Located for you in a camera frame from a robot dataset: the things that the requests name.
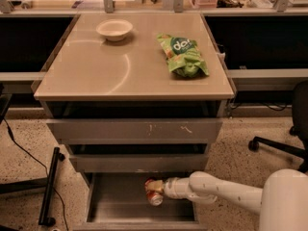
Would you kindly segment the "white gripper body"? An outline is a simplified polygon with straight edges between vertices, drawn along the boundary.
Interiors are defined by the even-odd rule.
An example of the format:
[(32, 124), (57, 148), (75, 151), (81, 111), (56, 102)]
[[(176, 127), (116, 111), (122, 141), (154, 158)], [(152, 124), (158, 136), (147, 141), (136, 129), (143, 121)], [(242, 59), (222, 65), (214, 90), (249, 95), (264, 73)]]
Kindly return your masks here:
[(164, 183), (164, 194), (169, 198), (183, 199), (187, 197), (188, 187), (188, 178), (168, 178)]

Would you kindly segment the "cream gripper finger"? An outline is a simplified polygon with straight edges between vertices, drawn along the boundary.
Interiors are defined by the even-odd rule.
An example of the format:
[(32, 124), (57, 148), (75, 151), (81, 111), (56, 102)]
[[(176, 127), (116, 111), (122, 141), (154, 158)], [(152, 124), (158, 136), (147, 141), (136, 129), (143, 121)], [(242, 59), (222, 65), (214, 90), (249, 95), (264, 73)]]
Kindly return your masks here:
[(164, 190), (164, 182), (162, 180), (149, 180), (145, 187), (148, 191), (162, 192)]

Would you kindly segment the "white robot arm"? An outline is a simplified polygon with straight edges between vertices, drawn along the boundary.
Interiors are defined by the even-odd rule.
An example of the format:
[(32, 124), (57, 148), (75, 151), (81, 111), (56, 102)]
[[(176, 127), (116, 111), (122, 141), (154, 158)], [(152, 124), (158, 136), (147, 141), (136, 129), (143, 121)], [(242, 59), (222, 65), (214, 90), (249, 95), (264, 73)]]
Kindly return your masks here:
[(148, 180), (145, 190), (162, 196), (210, 204), (223, 198), (259, 216), (259, 231), (308, 231), (308, 175), (293, 169), (272, 173), (262, 188), (225, 181), (202, 171), (186, 178)]

